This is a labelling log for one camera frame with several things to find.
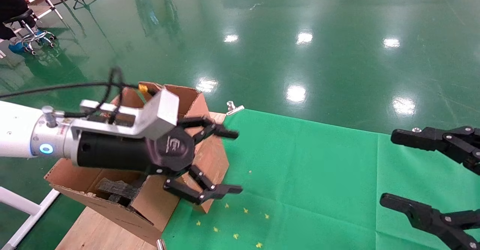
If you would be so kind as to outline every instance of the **green cloth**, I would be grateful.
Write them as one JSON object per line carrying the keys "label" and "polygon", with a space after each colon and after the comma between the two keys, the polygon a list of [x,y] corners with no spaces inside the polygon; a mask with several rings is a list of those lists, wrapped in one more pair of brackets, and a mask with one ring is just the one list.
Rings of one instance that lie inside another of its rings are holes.
{"label": "green cloth", "polygon": [[392,144],[389,135],[252,110],[225,125],[240,132],[223,141],[225,183],[244,190],[215,201],[208,214],[181,201],[163,234],[168,249],[443,250],[437,237],[382,207],[380,195],[444,213],[480,207],[477,175],[438,152]]}

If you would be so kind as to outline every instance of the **chair base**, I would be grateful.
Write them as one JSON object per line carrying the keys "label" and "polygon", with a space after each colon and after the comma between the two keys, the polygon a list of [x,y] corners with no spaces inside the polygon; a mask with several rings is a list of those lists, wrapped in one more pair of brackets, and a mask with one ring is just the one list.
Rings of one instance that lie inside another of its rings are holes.
{"label": "chair base", "polygon": [[46,43],[50,48],[55,48],[56,45],[54,41],[56,39],[57,37],[49,31],[41,31],[41,33],[29,33],[22,37],[22,45],[24,46],[25,52],[29,52],[31,55],[36,55],[36,51],[32,47],[32,42],[37,42],[40,45]]}

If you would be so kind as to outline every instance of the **open cardboard box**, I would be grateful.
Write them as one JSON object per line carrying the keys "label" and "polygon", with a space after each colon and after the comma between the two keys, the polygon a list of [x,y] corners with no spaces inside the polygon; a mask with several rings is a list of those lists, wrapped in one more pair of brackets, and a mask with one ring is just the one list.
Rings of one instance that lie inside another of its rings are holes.
{"label": "open cardboard box", "polygon": [[[140,84],[147,86],[149,89],[161,90],[161,87],[156,83],[141,82]],[[179,118],[210,117],[202,93],[192,88],[175,85],[165,85],[165,88],[180,98]],[[143,98],[148,101],[151,96],[145,93]],[[112,102],[116,103],[117,101],[118,98],[115,98]],[[144,100],[135,90],[125,89],[122,105],[141,108],[144,105]],[[201,127],[196,127],[186,131],[192,136],[200,130]],[[199,143],[195,148],[193,163],[214,184],[221,183],[228,169],[228,160],[221,139],[211,136]],[[45,180],[50,182],[50,186],[60,193],[94,209],[139,238],[155,245],[179,202],[178,197],[163,190],[163,183],[166,180],[164,176],[149,175],[143,182],[137,196],[130,203],[129,208],[105,199],[105,194],[95,189],[96,184],[103,178],[132,183],[138,180],[141,175],[141,173],[130,171],[81,168],[73,166],[69,159],[60,159],[45,175]],[[188,174],[184,174],[178,180],[200,191],[197,183]],[[212,202],[212,200],[207,201],[196,208],[207,213]]]}

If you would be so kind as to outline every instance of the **black cylinder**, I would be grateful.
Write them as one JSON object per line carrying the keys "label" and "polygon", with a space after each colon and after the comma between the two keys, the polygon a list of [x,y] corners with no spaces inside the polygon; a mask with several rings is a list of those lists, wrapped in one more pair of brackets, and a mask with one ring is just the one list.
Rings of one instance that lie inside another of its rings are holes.
{"label": "black cylinder", "polygon": [[82,132],[78,166],[149,172],[151,160],[145,139]]}

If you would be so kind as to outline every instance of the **white robotic arm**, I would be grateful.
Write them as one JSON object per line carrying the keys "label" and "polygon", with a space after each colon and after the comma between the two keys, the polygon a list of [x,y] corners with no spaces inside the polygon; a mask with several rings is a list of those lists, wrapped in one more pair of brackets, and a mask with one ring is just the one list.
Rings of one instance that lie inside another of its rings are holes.
{"label": "white robotic arm", "polygon": [[[195,146],[201,140],[210,135],[235,139],[238,133],[206,117],[177,119],[177,95],[163,88],[142,109],[107,103],[98,107],[98,102],[84,100],[81,115],[88,116],[71,118],[50,106],[39,110],[0,101],[0,156],[69,158],[86,168],[166,175],[163,188],[194,204],[242,192],[241,186],[214,185],[193,165]],[[111,124],[109,117],[96,112],[130,115],[134,120]],[[203,130],[193,137],[185,132],[185,128],[200,126]],[[187,172],[202,192],[175,180]]]}
{"label": "white robotic arm", "polygon": [[[84,100],[83,111],[98,102]],[[167,90],[159,91],[143,109],[120,107],[120,114],[132,115],[132,125],[106,124],[91,118],[64,118],[50,106],[41,110],[0,101],[0,156],[31,158],[54,156],[77,163],[83,131],[132,139],[158,139],[177,124],[179,98]],[[103,104],[100,111],[112,113],[115,105]]]}

